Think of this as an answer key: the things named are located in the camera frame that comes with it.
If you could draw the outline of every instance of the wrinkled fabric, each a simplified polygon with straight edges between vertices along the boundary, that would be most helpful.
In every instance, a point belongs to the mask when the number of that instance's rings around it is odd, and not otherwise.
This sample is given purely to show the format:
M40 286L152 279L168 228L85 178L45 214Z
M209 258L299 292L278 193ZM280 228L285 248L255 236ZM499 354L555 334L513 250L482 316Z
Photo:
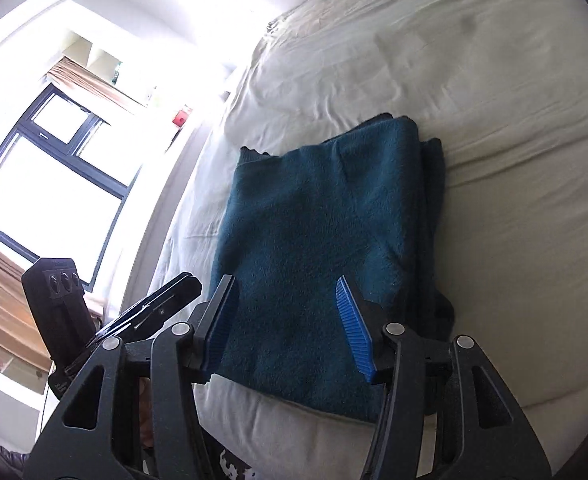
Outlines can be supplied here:
M444 190L440 141L389 114L282 156L241 150L211 291L240 283L218 373L260 392L373 421L380 390L358 372L335 304L353 276L389 319L448 338L451 305L433 284Z

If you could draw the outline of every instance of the mattress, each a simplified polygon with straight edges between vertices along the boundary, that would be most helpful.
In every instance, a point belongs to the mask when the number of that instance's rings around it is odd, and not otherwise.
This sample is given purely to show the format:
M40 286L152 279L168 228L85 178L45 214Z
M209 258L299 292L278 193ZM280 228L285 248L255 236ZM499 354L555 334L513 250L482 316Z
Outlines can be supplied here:
M280 155L381 112L442 140L437 286L557 470L588 433L585 0L309 0L282 17L205 143L151 289L188 270L208 290L241 146ZM219 376L195 396L203 427L267 478L360 476L371 425ZM427 420L421 472L432 438Z

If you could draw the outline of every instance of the folded blanket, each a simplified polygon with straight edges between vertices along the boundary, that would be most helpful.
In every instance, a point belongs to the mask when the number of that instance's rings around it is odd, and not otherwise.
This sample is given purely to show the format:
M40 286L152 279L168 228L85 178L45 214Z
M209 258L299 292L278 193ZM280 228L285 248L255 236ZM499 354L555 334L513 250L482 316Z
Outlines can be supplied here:
M211 280L234 274L241 289L219 373L375 420L379 390L354 364L336 280L350 274L391 320L448 338L453 311L434 288L432 255L444 173L440 140L419 142L412 120L389 114L282 156L243 148Z

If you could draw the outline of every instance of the curtain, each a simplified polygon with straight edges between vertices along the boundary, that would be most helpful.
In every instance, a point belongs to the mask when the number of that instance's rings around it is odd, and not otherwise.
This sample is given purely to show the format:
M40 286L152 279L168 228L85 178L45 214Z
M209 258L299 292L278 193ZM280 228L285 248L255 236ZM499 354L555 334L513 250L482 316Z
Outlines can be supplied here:
M0 252L0 346L41 370L49 352L31 316L20 277L23 270Z
M103 81L89 70L81 67L68 57L63 57L46 74L50 79L72 91L80 87L96 97L111 101L132 115L146 110L139 102L123 94L114 86Z

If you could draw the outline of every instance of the black window frame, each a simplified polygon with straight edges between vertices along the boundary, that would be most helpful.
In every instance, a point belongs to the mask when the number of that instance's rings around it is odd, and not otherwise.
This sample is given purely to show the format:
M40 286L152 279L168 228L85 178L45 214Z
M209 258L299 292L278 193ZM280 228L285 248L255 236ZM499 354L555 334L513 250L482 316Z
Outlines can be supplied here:
M32 118L35 117L35 115L43 107L45 107L49 100L56 95L62 99L65 99L66 101L71 102L88 114L87 119L78 128L72 139L67 143L62 142L62 140L49 133L32 120ZM43 150L47 155L51 156L65 167L69 168L69 170L74 171L74 173L77 173L92 184L95 184L96 186L120 199L120 206L118 207L109 230L107 231L107 236L103 242L102 249L100 250L100 254L96 260L96 265L93 269L91 281L82 281L85 290L88 292L93 290L94 284L96 283L98 270L100 269L100 264L102 263L103 257L105 255L107 244L114 230L114 226L116 225L116 221L120 216L120 212L122 211L129 191L138 177L137 171L131 183L126 186L112 176L109 176L104 171L99 170L95 166L92 166L89 162L80 158L79 153L85 142L90 139L91 134L93 134L98 126L100 126L102 123L109 124L99 115L93 113L90 109L82 106L80 103L69 97L61 89L52 83L49 83L49 85L46 86L46 88L40 93L35 101L29 105L29 108L27 108L25 113L23 113L18 122L14 125L0 145L0 167L4 157L9 153L10 147L13 146L15 142L17 142L19 137L24 137L32 142L33 145ZM38 254L26 248L1 230L0 241L32 263L34 263L40 257Z

